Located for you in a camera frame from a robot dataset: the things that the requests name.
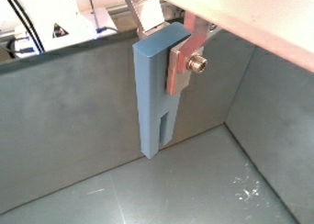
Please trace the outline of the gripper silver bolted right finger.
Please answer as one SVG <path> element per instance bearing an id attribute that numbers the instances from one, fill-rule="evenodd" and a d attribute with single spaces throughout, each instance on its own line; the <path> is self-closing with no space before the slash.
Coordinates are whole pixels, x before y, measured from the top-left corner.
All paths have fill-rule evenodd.
<path id="1" fill-rule="evenodd" d="M 185 28 L 190 36 L 172 48 L 168 74 L 168 92 L 178 94 L 188 86 L 190 75 L 202 73 L 209 63 L 202 56 L 204 46 L 220 32 L 217 25 L 192 12 L 185 14 Z"/>

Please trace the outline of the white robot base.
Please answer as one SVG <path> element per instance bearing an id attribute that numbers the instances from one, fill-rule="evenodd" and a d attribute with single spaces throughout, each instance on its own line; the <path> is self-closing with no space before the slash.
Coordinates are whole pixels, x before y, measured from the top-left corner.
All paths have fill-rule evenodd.
<path id="1" fill-rule="evenodd" d="M 121 0 L 0 0 L 0 47 L 39 55 L 118 32 L 109 7 Z"/>

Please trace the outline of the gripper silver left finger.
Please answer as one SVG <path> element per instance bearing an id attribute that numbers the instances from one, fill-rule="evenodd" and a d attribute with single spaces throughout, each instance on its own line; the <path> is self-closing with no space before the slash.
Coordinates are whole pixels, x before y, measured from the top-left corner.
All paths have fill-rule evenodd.
<path id="1" fill-rule="evenodd" d="M 138 26 L 139 39 L 147 38 L 170 25 L 165 19 L 161 0 L 126 0 L 126 3 Z"/>

